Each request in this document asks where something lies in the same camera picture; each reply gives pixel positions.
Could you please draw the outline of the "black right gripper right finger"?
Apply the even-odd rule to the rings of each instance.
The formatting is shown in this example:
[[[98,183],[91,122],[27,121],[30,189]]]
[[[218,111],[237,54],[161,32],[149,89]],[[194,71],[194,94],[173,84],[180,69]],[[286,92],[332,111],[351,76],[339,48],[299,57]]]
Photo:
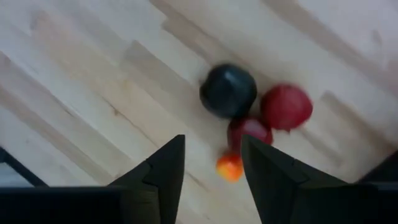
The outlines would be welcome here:
[[[241,157],[262,224],[290,224],[302,185],[318,188],[346,183],[250,135],[242,138]]]

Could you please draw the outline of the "small orange fruit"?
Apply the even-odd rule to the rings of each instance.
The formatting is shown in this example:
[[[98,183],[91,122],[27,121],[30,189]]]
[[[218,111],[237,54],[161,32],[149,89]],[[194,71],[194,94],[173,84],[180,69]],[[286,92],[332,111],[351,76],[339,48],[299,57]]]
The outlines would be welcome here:
[[[237,182],[243,175],[243,161],[236,152],[224,153],[216,162],[217,173],[228,182]]]

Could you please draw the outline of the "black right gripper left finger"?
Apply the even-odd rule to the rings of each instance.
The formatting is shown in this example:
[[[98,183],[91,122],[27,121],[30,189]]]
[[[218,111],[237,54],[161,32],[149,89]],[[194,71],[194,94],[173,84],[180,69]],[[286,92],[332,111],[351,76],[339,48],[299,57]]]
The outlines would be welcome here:
[[[128,224],[175,224],[185,172],[185,136],[179,134],[110,183],[123,189]]]

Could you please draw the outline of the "large dark purple fruit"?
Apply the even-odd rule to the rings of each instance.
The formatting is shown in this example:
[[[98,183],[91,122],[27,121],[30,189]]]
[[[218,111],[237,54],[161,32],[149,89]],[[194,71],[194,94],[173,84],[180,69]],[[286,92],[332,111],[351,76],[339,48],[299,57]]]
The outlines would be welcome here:
[[[257,86],[249,72],[223,63],[208,72],[199,96],[202,105],[215,116],[237,118],[249,113],[257,96]]]

